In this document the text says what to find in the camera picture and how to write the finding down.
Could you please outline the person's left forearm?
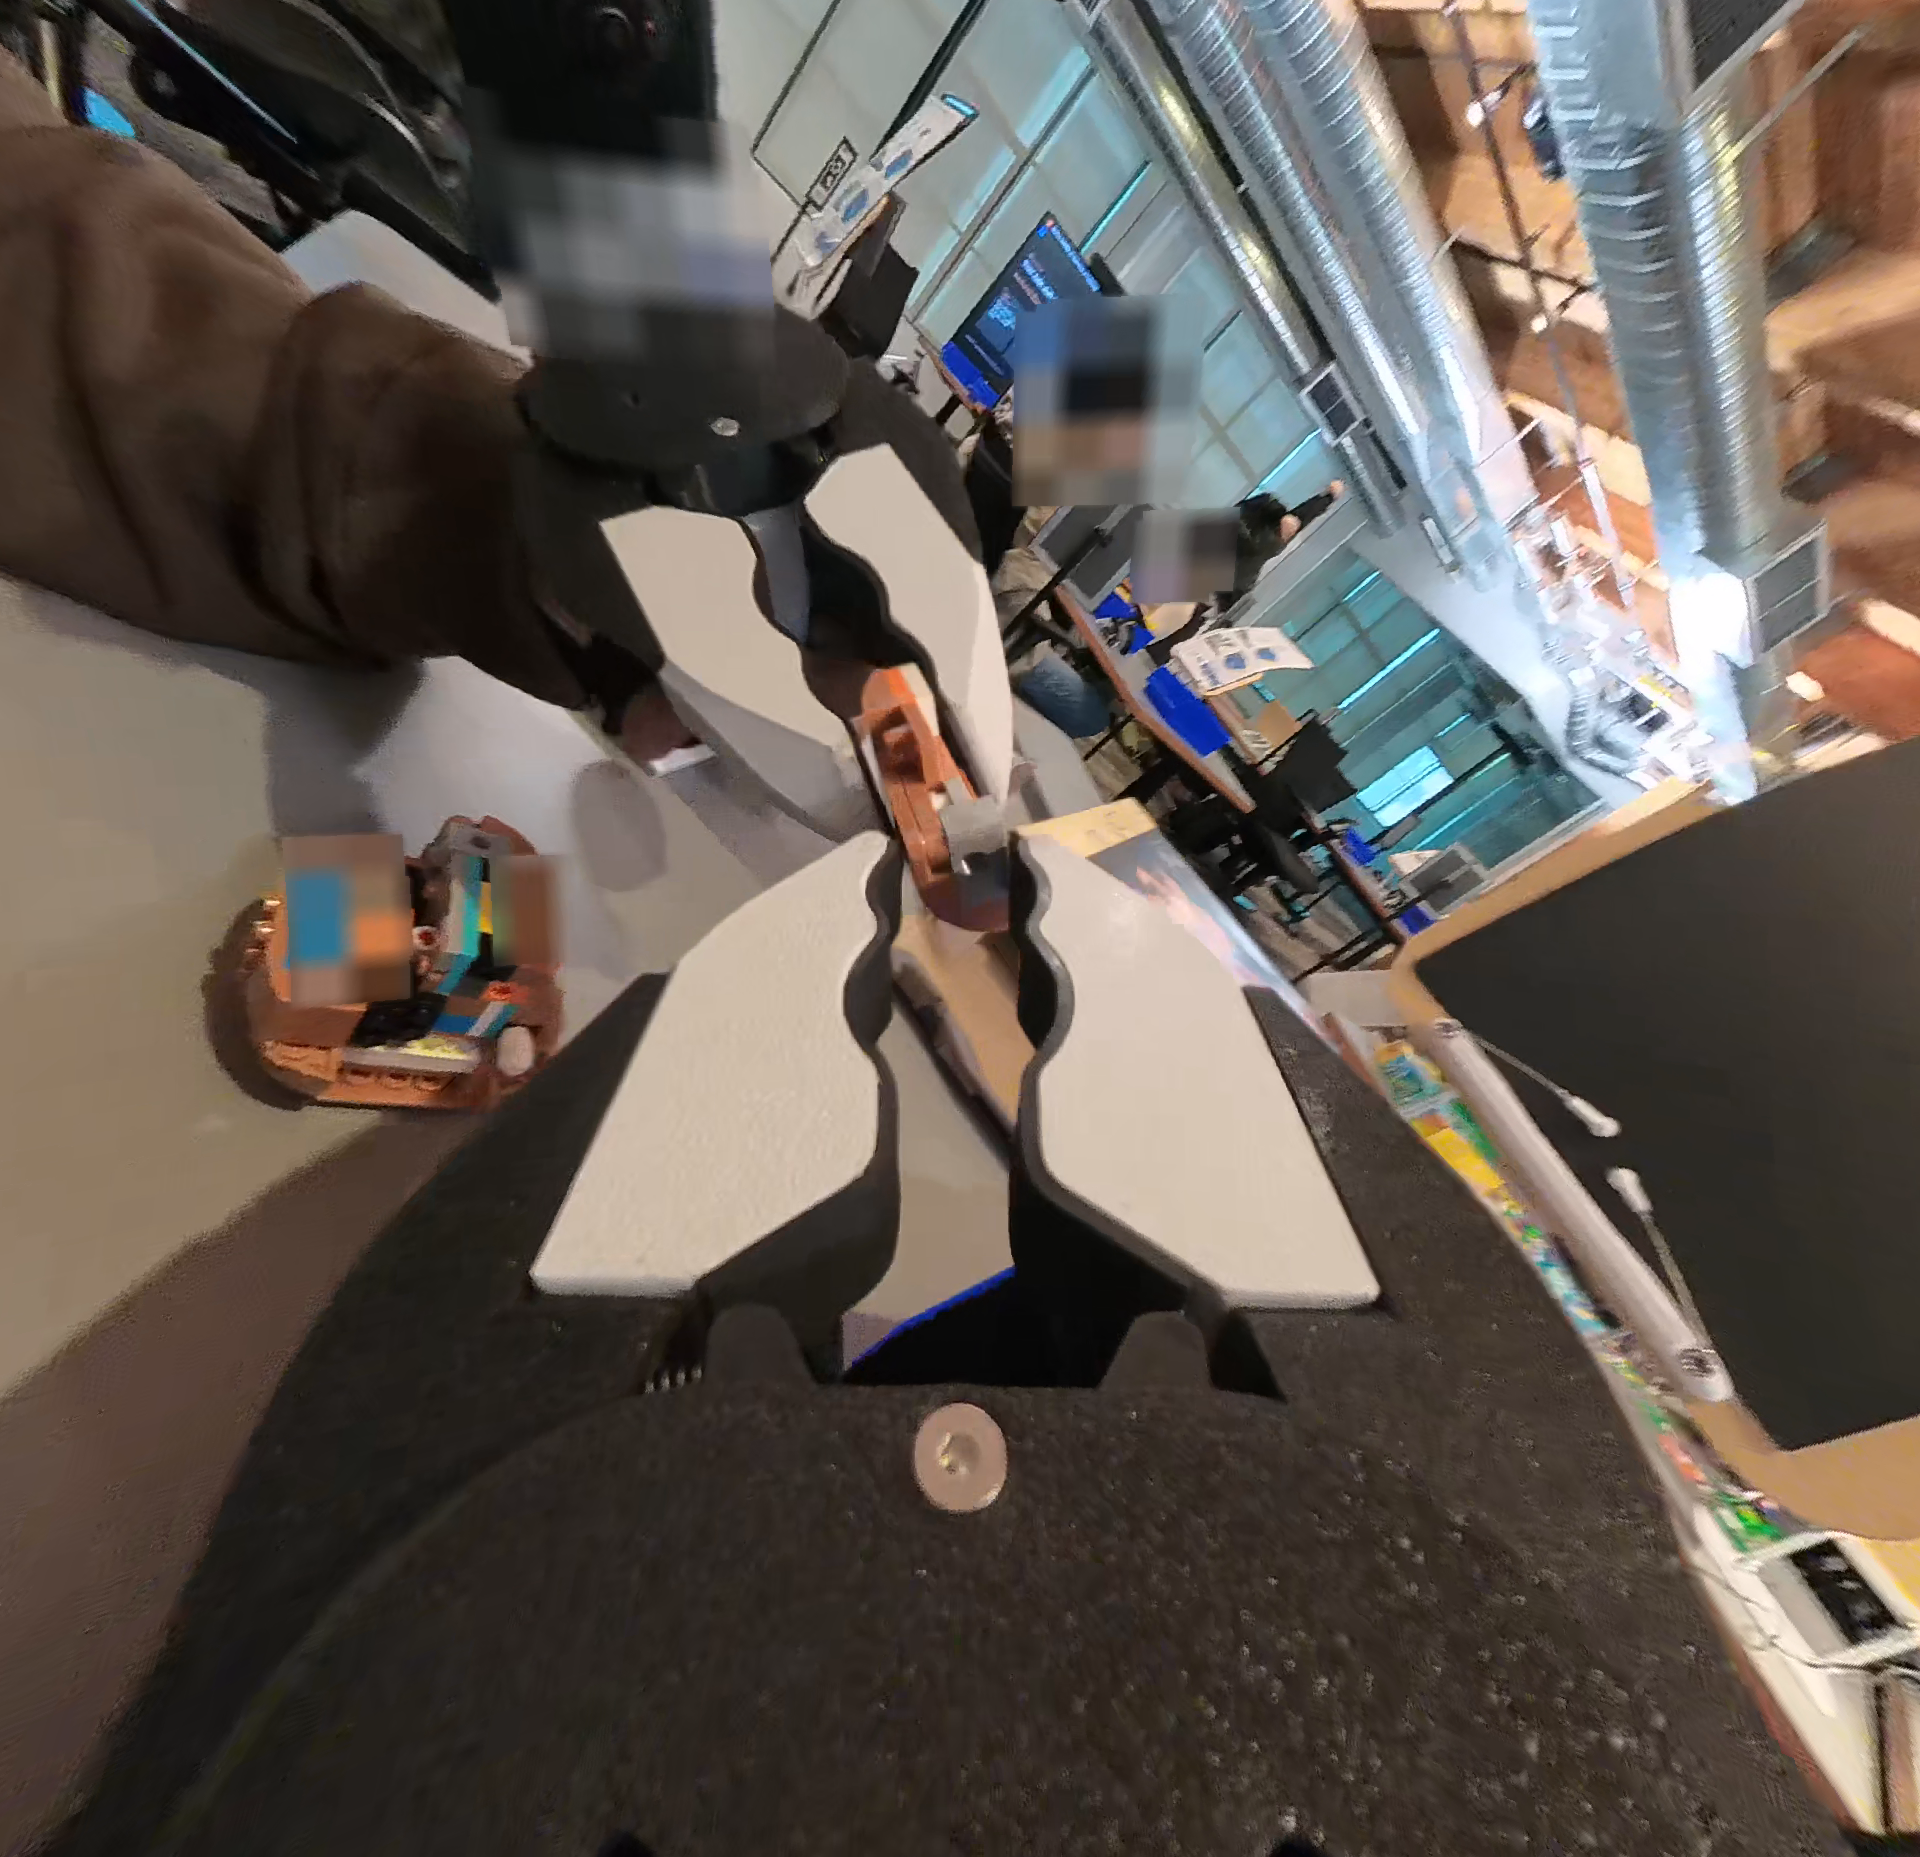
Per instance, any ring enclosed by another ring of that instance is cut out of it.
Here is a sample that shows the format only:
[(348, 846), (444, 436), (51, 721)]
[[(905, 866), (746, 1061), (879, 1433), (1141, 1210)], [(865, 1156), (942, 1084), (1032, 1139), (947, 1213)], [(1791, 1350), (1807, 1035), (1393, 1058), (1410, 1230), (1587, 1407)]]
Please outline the person's left forearm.
[(547, 610), (516, 526), (516, 380), (378, 290), (311, 293), (5, 54), (5, 578), (182, 645), (456, 656), (614, 724), (646, 668)]

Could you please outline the silver ceiling duct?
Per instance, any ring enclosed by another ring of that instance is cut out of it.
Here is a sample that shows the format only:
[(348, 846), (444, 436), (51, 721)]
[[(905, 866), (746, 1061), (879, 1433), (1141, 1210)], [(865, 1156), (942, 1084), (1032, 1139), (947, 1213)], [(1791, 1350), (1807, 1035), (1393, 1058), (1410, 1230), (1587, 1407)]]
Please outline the silver ceiling duct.
[[(1785, 648), (1831, 598), (1785, 494), (1753, 60), (1805, 0), (1525, 0), (1532, 68), (1643, 455), (1681, 683), (1725, 802), (1789, 771)], [(1340, 301), (1428, 516), (1521, 577), (1530, 491), (1356, 0), (1147, 0), (1270, 219)]]

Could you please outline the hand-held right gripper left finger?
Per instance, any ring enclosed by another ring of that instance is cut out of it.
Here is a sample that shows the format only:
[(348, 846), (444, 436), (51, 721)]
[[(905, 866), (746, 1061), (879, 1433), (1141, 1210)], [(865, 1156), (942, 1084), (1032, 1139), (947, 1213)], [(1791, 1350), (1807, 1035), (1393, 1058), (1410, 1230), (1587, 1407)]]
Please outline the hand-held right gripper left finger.
[(831, 1361), (900, 1244), (900, 849), (795, 869), (673, 970), (536, 1257), (559, 1299), (762, 1305)]

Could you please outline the white screen stand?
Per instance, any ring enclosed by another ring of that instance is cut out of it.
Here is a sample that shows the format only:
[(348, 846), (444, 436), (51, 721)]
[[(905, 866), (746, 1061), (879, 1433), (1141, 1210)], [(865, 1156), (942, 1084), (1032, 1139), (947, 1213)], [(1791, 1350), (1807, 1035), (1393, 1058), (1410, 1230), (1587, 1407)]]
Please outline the white screen stand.
[(1451, 1020), (1428, 1026), (1428, 1046), (1437, 1068), (1488, 1130), (1545, 1228), (1590, 1274), (1600, 1304), (1636, 1335), (1693, 1406), (1732, 1406), (1734, 1374), (1693, 1304), (1643, 1177), (1625, 1163), (1613, 1163), (1604, 1172), (1609, 1196), (1597, 1199), (1548, 1143), (1548, 1132), (1532, 1119), (1489, 1048)]

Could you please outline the brown brick assembly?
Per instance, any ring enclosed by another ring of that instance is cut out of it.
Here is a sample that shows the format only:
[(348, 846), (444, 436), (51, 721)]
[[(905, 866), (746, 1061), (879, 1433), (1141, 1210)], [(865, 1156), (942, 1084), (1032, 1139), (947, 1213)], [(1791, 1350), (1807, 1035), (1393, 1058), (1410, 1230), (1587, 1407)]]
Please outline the brown brick assembly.
[(1011, 925), (1011, 825), (949, 747), (917, 667), (870, 670), (850, 721), (905, 872), (936, 919), (977, 937)]

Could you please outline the lit background screen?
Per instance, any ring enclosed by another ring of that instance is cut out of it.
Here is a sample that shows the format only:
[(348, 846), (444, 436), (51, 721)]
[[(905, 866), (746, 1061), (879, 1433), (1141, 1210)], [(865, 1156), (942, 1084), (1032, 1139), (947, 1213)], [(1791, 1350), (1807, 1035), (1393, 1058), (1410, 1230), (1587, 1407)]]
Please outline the lit background screen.
[(1108, 295), (1098, 264), (1045, 213), (992, 288), (942, 346), (942, 366), (972, 405), (994, 405), (1013, 386), (1023, 317), (1052, 304), (1083, 304)]

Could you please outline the black office chair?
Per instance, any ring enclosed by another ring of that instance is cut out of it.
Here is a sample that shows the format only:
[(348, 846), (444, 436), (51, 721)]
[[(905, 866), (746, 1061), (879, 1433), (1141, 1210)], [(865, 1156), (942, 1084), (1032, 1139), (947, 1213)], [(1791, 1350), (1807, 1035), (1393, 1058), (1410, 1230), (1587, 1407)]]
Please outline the black office chair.
[(95, 21), (136, 130), (275, 252), (355, 213), (449, 270), (475, 244), (465, 76), (441, 0), (136, 0)]

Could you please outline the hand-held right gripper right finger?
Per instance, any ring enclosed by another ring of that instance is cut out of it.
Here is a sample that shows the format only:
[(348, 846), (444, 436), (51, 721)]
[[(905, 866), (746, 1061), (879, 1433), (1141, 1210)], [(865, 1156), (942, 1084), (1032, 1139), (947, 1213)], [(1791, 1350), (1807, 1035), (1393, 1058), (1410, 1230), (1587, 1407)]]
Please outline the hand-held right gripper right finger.
[(1256, 1321), (1373, 1311), (1381, 1274), (1282, 1061), (1284, 1030), (1322, 1037), (1062, 843), (1019, 842), (1011, 906), (1032, 1046), (1011, 1260), (1074, 1354), (1178, 1313), (1233, 1370)]

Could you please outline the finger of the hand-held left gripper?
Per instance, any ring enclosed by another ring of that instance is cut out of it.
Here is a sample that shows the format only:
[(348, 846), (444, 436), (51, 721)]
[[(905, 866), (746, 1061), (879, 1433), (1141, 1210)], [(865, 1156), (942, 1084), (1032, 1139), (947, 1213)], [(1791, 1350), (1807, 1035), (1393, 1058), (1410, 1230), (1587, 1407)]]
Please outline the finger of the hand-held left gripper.
[(708, 750), (817, 837), (879, 830), (847, 728), (811, 687), (801, 645), (755, 599), (750, 531), (653, 505), (606, 519), (602, 535), (658, 648), (663, 693)]
[(974, 788), (1006, 802), (1013, 698), (978, 558), (885, 445), (836, 457), (805, 495), (805, 521), (877, 578), (889, 623), (922, 655)]

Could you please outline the printed paper sheet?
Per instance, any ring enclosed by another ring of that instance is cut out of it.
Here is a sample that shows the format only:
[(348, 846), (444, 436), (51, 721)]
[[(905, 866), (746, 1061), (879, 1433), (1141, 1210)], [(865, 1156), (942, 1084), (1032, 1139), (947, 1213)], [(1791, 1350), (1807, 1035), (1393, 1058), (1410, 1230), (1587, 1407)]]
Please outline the printed paper sheet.
[(1212, 700), (1270, 676), (1313, 670), (1314, 658), (1272, 626), (1217, 626), (1178, 645), (1166, 668), (1195, 698)]

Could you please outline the wood-framed black screen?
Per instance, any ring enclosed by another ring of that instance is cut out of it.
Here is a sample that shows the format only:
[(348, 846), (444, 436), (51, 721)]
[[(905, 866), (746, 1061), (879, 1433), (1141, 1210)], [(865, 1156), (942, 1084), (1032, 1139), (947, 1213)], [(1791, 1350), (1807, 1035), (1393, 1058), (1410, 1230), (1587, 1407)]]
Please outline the wood-framed black screen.
[(1619, 1120), (1732, 1395), (1699, 1421), (1802, 1521), (1916, 1541), (1919, 744), (1584, 837), (1396, 978)]

